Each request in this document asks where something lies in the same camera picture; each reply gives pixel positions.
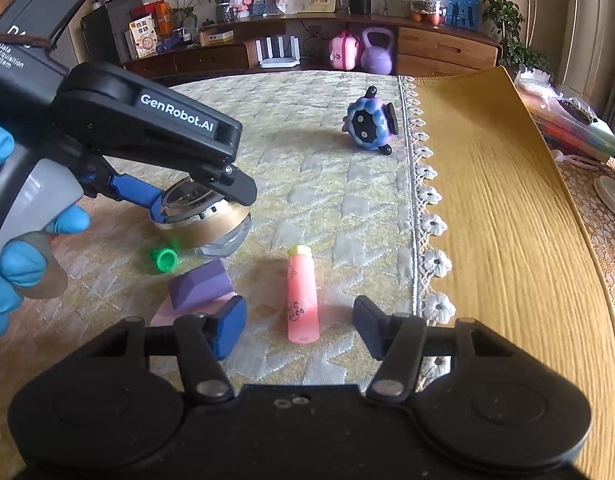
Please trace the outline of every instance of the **wooden desk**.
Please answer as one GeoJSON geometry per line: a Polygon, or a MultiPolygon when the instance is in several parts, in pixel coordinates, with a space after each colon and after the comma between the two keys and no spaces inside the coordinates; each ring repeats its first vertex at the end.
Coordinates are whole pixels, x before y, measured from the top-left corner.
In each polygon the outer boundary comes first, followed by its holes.
{"type": "Polygon", "coordinates": [[[378,14],[342,12],[306,12],[274,16],[251,16],[218,23],[204,30],[234,30],[235,42],[207,47],[173,50],[130,61],[124,68],[165,84],[178,84],[223,75],[281,72],[286,70],[333,70],[327,60],[306,59],[292,69],[261,69],[256,57],[255,40],[287,33],[293,22],[334,23],[343,28],[359,29],[369,25],[389,27],[395,33],[396,75],[418,77],[459,75],[496,65],[499,45],[482,34],[463,28],[413,22],[409,18],[378,14]]]}

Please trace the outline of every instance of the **kettlebell handle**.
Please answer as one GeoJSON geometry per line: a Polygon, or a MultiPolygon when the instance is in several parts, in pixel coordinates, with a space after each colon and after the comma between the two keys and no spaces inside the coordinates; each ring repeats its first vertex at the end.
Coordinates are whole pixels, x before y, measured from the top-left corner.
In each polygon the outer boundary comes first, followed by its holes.
{"type": "Polygon", "coordinates": [[[394,34],[388,28],[383,28],[383,27],[368,27],[365,30],[363,30],[363,33],[361,33],[361,36],[363,37],[363,44],[365,45],[365,48],[370,48],[371,46],[373,46],[370,43],[369,38],[367,37],[367,35],[370,34],[371,32],[375,32],[376,34],[383,34],[384,36],[389,37],[389,43],[386,48],[388,50],[392,50],[392,47],[394,46],[394,34]]]}

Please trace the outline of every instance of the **yellow cap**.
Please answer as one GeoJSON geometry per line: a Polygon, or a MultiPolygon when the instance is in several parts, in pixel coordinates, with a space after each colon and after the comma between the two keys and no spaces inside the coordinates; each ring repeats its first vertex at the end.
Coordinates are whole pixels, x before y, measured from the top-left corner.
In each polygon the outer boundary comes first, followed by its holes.
{"type": "Polygon", "coordinates": [[[297,256],[297,254],[312,256],[312,249],[310,249],[307,245],[295,245],[288,251],[288,256],[297,256]]]}

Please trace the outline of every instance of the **purple kettlebell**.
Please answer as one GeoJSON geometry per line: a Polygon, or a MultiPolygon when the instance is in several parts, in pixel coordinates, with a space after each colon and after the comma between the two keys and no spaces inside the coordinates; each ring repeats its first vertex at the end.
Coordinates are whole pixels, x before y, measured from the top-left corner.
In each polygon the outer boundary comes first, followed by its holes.
{"type": "Polygon", "coordinates": [[[373,74],[388,75],[392,72],[392,46],[394,45],[394,34],[388,28],[368,27],[361,34],[365,50],[361,56],[361,66],[366,72],[373,74]],[[367,35],[371,32],[384,34],[389,37],[389,44],[386,48],[370,43],[367,35]]]}

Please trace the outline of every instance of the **pink tube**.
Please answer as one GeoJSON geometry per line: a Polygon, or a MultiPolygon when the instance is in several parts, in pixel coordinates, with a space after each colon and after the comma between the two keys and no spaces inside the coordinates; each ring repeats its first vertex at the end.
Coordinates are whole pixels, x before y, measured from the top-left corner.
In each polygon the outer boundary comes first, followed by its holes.
{"type": "Polygon", "coordinates": [[[288,253],[288,339],[305,344],[319,336],[312,250],[298,245],[288,253]]]}

